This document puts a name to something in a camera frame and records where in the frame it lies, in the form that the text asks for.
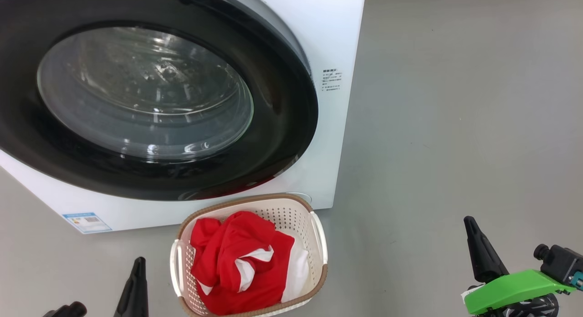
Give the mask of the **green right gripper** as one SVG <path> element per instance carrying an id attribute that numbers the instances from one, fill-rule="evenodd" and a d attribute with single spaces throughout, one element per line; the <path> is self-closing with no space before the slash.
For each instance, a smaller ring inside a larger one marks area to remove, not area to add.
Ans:
<path id="1" fill-rule="evenodd" d="M 469 314 L 481 315 L 489 309 L 503 308 L 557 291 L 571 293 L 577 290 L 533 269 L 509 274 L 475 218 L 466 216 L 464 225 L 473 276 L 478 282 L 487 282 L 461 294 Z"/>

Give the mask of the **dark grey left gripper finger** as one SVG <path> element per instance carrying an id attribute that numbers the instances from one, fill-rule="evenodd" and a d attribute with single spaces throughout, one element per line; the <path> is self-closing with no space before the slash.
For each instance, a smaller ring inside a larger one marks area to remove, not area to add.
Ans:
<path id="1" fill-rule="evenodd" d="M 148 285 L 144 257 L 138 257 L 133 265 L 133 316 L 148 317 Z"/>
<path id="2" fill-rule="evenodd" d="M 133 269 L 126 281 L 118 305 L 114 312 L 115 317 L 142 316 L 142 258 L 134 260 Z"/>

